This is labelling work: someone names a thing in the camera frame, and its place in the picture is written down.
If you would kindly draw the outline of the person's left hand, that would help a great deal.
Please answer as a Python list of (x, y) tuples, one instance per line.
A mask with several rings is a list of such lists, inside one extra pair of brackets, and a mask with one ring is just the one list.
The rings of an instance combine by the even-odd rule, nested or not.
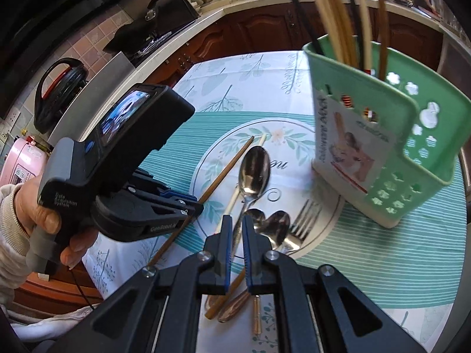
[[(26, 181), (14, 196), (14, 210), (18, 222), (27, 234), (32, 234), (36, 227), (48, 234), (57, 234), (62, 226), (58, 213), (37, 204), (37, 193), (41, 176)], [(74, 235), (69, 245), (61, 253), (61, 262), (72, 270), (95, 243), (98, 231), (88, 228), (81, 234)]]

